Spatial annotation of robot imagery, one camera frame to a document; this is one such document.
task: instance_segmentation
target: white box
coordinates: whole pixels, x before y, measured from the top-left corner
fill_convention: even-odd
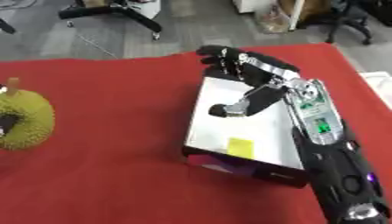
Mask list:
[[[249,117],[222,118],[208,114],[214,104],[233,104],[250,89],[234,80],[213,77],[203,80],[185,140],[185,156],[211,152],[232,157],[228,152],[229,140],[243,139],[253,143],[253,157],[244,159],[256,161],[264,169],[258,171],[263,178],[282,176],[294,186],[305,185],[305,171],[291,136],[293,125],[282,101]]]

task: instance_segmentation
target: office chair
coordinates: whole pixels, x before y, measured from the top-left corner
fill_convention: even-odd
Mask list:
[[[0,18],[0,31],[7,32],[9,34],[14,34],[15,32],[17,32],[15,28],[5,22],[2,18]]]
[[[346,2],[343,9],[332,7],[331,10],[325,14],[313,15],[308,17],[304,22],[298,25],[298,28],[306,28],[309,25],[331,25],[332,29],[328,33],[326,43],[333,43],[336,31],[342,26],[347,25],[355,30],[361,32],[365,39],[362,44],[368,46],[371,44],[372,35],[370,30],[366,27],[368,17],[361,13],[354,13],[354,7],[358,7],[359,0],[340,0],[341,3]]]
[[[154,40],[159,39],[160,32],[162,31],[162,26],[157,22],[147,18],[146,16],[140,14],[139,12],[133,10],[128,6],[128,1],[146,3],[146,0],[110,0],[104,6],[87,7],[83,0],[75,0],[75,4],[69,6],[68,8],[61,10],[59,12],[60,19],[69,18],[82,18],[101,14],[123,14],[127,18],[136,20],[139,24],[152,30],[152,38]]]

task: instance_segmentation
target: yellow sticky note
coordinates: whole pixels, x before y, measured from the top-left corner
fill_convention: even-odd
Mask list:
[[[239,158],[253,158],[253,141],[230,137],[227,154]]]

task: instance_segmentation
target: chair wheel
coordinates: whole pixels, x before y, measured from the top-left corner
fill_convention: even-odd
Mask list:
[[[362,41],[362,44],[363,44],[364,46],[369,46],[369,45],[372,44],[372,41],[370,41],[370,39],[367,38],[367,39],[365,39],[365,40]]]
[[[160,32],[153,32],[152,33],[152,40],[159,40],[160,37],[161,37]]]
[[[333,44],[335,41],[332,38],[328,38],[325,42],[328,44]]]
[[[75,27],[74,22],[72,21],[66,21],[66,26],[68,26],[69,28]]]
[[[368,24],[368,19],[367,19],[367,18],[363,18],[363,19],[360,21],[360,25],[361,25],[361,26],[367,26],[367,24]]]

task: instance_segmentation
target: green spiky fruit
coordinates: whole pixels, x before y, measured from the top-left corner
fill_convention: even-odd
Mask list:
[[[28,149],[44,142],[54,127],[53,107],[41,95],[18,90],[14,95],[0,94],[0,115],[16,115],[17,123],[5,136],[0,136],[0,148],[15,151]]]

